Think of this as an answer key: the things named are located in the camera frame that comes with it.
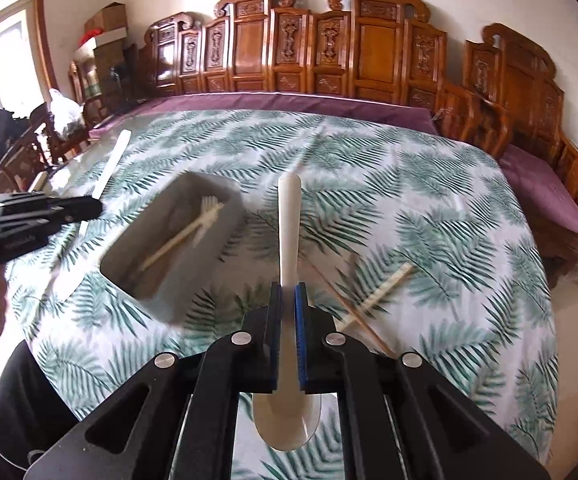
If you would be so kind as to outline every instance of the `table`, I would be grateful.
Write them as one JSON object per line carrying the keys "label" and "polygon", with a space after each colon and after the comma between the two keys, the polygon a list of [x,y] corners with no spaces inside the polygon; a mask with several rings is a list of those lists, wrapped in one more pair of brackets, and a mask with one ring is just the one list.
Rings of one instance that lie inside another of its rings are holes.
{"label": "table", "polygon": [[[71,245],[66,226],[48,247],[9,267],[10,301],[38,364],[84,417],[157,352],[190,355],[239,328],[266,304],[278,275],[277,179],[303,181],[301,250],[356,303],[403,262],[416,270],[371,312],[396,352],[418,350],[530,453],[544,460],[553,432],[558,358],[549,289],[526,220],[496,164],[463,143],[314,114],[204,110],[136,117],[102,200],[103,215]],[[90,193],[114,143],[109,135],[62,170],[59,192]],[[237,179],[248,211],[183,326],[165,326],[118,293],[98,262],[153,196],[181,171]],[[51,268],[85,278],[64,303]],[[337,301],[301,270],[312,304]],[[350,331],[367,344],[362,332]],[[335,399],[323,399],[315,437],[300,450],[268,448],[242,395],[234,478],[340,478]]]}

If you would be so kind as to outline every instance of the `window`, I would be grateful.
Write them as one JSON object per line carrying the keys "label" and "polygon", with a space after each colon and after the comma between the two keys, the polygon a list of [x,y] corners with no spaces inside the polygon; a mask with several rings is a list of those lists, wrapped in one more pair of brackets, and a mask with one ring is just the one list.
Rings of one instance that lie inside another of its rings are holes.
{"label": "window", "polygon": [[0,0],[0,108],[16,117],[48,101],[40,72],[34,0]]}

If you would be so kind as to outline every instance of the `sofa cushion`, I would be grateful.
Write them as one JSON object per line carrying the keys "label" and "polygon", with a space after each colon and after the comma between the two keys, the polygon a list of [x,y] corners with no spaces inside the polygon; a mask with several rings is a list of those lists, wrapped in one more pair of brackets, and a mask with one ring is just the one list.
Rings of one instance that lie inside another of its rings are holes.
{"label": "sofa cushion", "polygon": [[547,219],[578,233],[578,206],[544,160],[509,145],[499,161],[520,202],[529,202]]}

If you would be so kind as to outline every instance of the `metal bolt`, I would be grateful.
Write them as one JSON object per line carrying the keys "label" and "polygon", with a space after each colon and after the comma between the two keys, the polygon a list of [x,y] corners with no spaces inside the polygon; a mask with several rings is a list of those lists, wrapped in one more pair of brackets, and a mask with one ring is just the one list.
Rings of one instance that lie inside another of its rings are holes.
{"label": "metal bolt", "polygon": [[344,334],[332,332],[331,334],[326,335],[325,341],[331,346],[341,346],[346,342],[346,338],[344,337]]}
{"label": "metal bolt", "polygon": [[234,345],[248,345],[251,343],[251,334],[249,332],[236,332],[231,336],[231,342]]}
{"label": "metal bolt", "polygon": [[422,358],[415,352],[408,352],[402,356],[402,363],[409,368],[418,368],[422,364]]}
{"label": "metal bolt", "polygon": [[176,357],[168,352],[163,352],[162,354],[156,355],[153,361],[158,368],[169,368],[176,362]]}

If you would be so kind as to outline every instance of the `floor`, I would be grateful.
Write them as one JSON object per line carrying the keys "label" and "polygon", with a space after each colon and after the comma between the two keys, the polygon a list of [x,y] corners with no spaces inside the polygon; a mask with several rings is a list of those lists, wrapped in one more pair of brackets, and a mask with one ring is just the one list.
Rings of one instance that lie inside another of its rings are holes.
{"label": "floor", "polygon": [[[564,279],[552,291],[556,319],[560,380],[558,419],[547,469],[562,480],[578,462],[578,286]],[[11,312],[0,338],[0,374],[23,334]]]}

